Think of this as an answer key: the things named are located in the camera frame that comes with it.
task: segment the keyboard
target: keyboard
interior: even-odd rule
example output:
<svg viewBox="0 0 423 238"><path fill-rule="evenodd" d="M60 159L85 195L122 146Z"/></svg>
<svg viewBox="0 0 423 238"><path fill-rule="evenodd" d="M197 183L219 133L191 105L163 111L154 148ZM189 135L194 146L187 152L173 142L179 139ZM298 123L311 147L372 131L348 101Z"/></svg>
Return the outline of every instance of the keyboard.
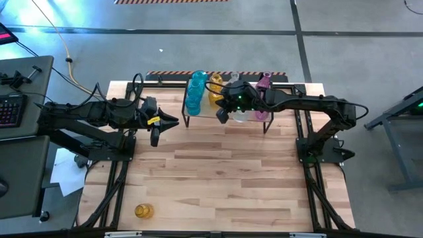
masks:
<svg viewBox="0 0 423 238"><path fill-rule="evenodd" d="M0 95L0 129L20 126L26 95Z"/></svg>

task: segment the wooden table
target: wooden table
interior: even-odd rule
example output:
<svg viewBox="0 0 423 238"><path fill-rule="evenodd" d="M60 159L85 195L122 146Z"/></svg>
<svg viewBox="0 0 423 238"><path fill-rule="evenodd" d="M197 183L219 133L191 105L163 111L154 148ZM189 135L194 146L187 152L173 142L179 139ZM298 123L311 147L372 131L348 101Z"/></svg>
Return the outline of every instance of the wooden table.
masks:
<svg viewBox="0 0 423 238"><path fill-rule="evenodd" d="M123 98L126 84L110 82L108 98ZM320 83L306 84L306 89L308 95L324 94ZM185 128L181 114L184 89L146 88L143 95L155 97L164 112L180 119L180 125L161 134L158 147L149 145L149 132L137 133L119 229L313 230L303 168L295 149L292 110L275 113L266 135L262 123L230 120L221 125L217 118L191 118L190 127ZM311 117L314 130L328 121L320 112L312 112ZM110 162L99 162L88 174L79 206L81 223L103 199L109 169ZM322 164L322 173L328 200L354 227L342 171L336 165ZM151 219L135 216L140 203L154 206ZM320 202L317 209L324 225Z"/></svg>

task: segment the computer monitor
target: computer monitor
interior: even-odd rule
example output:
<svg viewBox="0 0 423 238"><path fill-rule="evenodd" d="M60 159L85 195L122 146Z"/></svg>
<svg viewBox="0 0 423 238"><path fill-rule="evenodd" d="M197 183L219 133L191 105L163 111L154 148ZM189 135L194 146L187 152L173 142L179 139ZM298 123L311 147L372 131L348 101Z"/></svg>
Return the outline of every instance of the computer monitor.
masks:
<svg viewBox="0 0 423 238"><path fill-rule="evenodd" d="M0 23L0 45L17 42L19 39Z"/></svg>

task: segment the concrete floor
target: concrete floor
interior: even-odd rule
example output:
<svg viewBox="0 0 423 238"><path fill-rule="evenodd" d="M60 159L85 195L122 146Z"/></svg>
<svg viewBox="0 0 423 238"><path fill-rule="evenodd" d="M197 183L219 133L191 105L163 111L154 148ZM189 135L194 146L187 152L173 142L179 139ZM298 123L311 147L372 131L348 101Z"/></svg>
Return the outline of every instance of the concrete floor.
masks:
<svg viewBox="0 0 423 238"><path fill-rule="evenodd" d="M113 5L105 0L39 1L58 26L86 28L294 30L289 0L230 0L228 3ZM423 1L408 0L423 11ZM423 16L408 11L403 0L297 0L303 30L423 31ZM6 25L48 26L30 1L10 1L0 14ZM65 51L55 34L33 30L17 34L40 55L53 55L66 72ZM202 36L64 34L75 61L75 77L86 87L110 80L130 80L155 70L285 71L290 82L304 82L295 36ZM421 38L305 37L314 83L327 95L367 105L369 116L353 130L339 133L356 156L345 166L357 228L362 231L423 237L423 190L389 193L403 181L383 128L362 127L393 103L422 86ZM29 56L18 46L0 46L0 59ZM48 96L77 103L85 94L52 74ZM48 190L49 222L15 218L0 221L0 233L69 228L78 193L62 198ZM65 202L66 210L58 206Z"/></svg>

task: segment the hazard tape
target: hazard tape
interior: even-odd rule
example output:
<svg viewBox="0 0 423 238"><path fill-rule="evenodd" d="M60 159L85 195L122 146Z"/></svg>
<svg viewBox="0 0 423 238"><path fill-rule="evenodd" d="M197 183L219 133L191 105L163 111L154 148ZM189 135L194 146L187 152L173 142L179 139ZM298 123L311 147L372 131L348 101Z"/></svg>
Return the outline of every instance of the hazard tape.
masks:
<svg viewBox="0 0 423 238"><path fill-rule="evenodd" d="M114 0L114 4L150 4L150 3L214 3L228 0Z"/></svg>
<svg viewBox="0 0 423 238"><path fill-rule="evenodd" d="M195 71L148 71L147 75L191 75ZM232 71L206 71L208 75L218 73L220 75L230 75ZM257 71L240 71L240 75L260 75ZM271 72L272 75L285 75L285 72Z"/></svg>

